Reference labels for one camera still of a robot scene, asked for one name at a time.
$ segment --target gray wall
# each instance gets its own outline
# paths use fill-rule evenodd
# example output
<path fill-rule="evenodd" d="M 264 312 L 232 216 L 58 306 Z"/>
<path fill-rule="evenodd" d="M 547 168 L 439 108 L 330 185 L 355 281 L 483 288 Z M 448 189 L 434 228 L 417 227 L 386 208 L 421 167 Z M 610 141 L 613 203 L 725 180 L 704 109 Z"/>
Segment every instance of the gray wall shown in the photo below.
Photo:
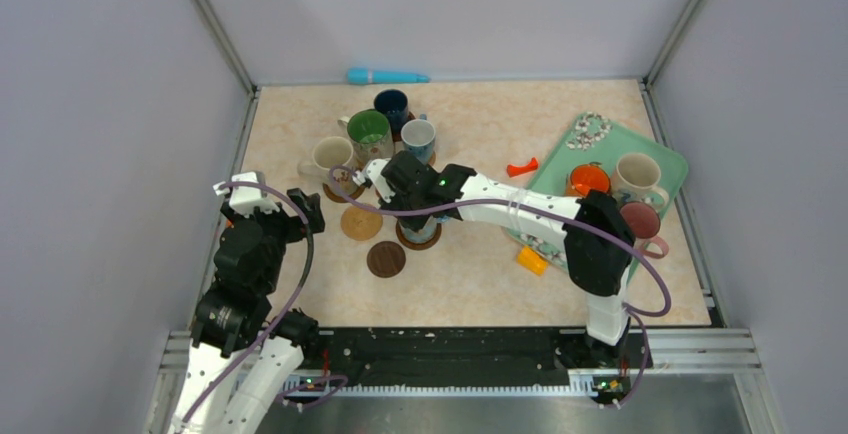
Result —
<path fill-rule="evenodd" d="M 789 432 L 844 432 L 848 0 L 707 0 L 657 93 Z"/>
<path fill-rule="evenodd" d="M 635 77 L 686 0 L 212 0 L 253 79 Z"/>
<path fill-rule="evenodd" d="M 0 0 L 0 432 L 139 432 L 245 97 L 189 0 Z"/>

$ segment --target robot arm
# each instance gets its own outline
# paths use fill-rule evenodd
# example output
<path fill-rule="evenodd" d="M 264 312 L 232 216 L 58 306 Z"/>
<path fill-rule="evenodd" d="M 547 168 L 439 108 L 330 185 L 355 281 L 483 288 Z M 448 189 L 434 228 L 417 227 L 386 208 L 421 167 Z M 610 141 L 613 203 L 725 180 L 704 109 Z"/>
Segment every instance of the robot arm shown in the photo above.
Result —
<path fill-rule="evenodd" d="M 238 174 L 232 180 L 264 184 L 258 172 Z M 256 340 L 271 311 L 267 296 L 277 287 L 286 245 L 305 236 L 303 221 L 286 215 L 259 189 L 219 184 L 215 192 L 227 196 L 221 213 L 229 226 L 213 258 L 215 278 L 195 309 L 188 371 L 171 433 L 254 432 L 289 374 L 303 361 L 303 346 L 317 337 L 317 322 L 299 312 L 286 313 L 275 329 L 276 337 L 263 343 L 259 361 L 232 400 L 237 370 L 222 379 L 183 424 L 200 394 Z M 323 232 L 320 197 L 306 196 L 300 189 L 286 194 L 306 214 L 311 231 Z"/>
<path fill-rule="evenodd" d="M 409 211 L 460 201 L 501 201 L 500 204 L 454 207 L 445 214 L 462 221 L 489 222 L 563 246 L 569 277 L 587 293 L 589 336 L 615 346 L 624 334 L 628 315 L 622 302 L 626 295 L 624 276 L 630 256 L 594 234 L 514 207 L 523 204 L 576 219 L 633 245 L 633 233 L 611 197 L 597 191 L 584 199 L 548 196 L 503 184 L 474 169 L 455 164 L 449 164 L 440 173 L 407 152 L 400 152 L 391 160 L 369 162 L 355 180 L 359 184 L 372 184 L 377 189 L 383 209 Z M 399 220 L 404 227 L 418 230 L 428 217 L 401 217 Z"/>

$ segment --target blue marker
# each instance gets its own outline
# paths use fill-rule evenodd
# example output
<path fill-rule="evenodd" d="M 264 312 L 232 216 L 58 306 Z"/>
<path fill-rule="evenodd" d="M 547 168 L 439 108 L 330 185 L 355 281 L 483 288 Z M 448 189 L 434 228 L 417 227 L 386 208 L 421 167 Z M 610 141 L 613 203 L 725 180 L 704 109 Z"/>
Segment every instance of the blue marker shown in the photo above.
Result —
<path fill-rule="evenodd" d="M 430 78 L 412 72 L 372 71 L 364 67 L 354 67 L 347 71 L 347 82 L 365 84 L 412 84 L 430 82 Z"/>

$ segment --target table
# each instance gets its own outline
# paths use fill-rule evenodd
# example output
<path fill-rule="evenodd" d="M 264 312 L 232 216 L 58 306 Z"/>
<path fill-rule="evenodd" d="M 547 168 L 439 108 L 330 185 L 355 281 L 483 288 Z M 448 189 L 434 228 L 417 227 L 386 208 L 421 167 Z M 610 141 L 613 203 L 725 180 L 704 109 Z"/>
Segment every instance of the table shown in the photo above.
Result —
<path fill-rule="evenodd" d="M 508 81 L 393 86 L 409 97 L 413 113 L 428 114 L 437 129 L 436 162 L 473 167 L 495 180 L 523 185 L 532 174 L 510 179 L 507 164 L 541 162 L 573 119 L 595 111 L 629 129 L 652 136 L 635 80 Z M 372 106 L 386 86 L 264 87 L 242 170 L 265 173 L 270 186 L 301 187 L 322 194 L 327 228 L 315 236 L 315 261 L 295 303 L 322 326 L 463 327 L 579 326 L 586 322 L 585 294 L 566 274 L 549 267 L 537 277 L 515 261 L 520 246 L 500 227 L 450 221 L 429 250 L 406 249 L 406 267 L 382 279 L 368 270 L 368 250 L 397 241 L 395 219 L 384 217 L 379 234 L 363 242 L 339 227 L 347 204 L 323 196 L 318 182 L 302 179 L 296 166 L 326 136 L 345 134 L 336 119 Z M 376 205 L 373 189 L 360 201 Z M 676 209 L 660 235 L 670 254 L 655 266 L 672 294 L 671 312 L 649 325 L 708 325 L 710 318 Z M 300 277 L 306 244 L 290 245 L 274 312 L 282 308 Z M 628 300 L 645 309 L 662 306 L 659 289 L 644 268 L 630 283 Z"/>

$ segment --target pink mug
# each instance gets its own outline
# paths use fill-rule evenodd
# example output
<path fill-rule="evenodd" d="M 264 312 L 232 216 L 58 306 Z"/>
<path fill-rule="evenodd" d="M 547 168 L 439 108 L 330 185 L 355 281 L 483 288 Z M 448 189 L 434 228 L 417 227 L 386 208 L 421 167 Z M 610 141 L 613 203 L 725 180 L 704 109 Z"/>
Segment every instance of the pink mug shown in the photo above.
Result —
<path fill-rule="evenodd" d="M 643 202 L 628 202 L 619 209 L 624 222 L 630 226 L 636 242 L 633 247 L 647 257 L 662 259 L 668 255 L 668 243 L 657 234 L 660 232 L 660 216 L 650 205 Z M 653 244 L 660 252 L 649 251 Z"/>

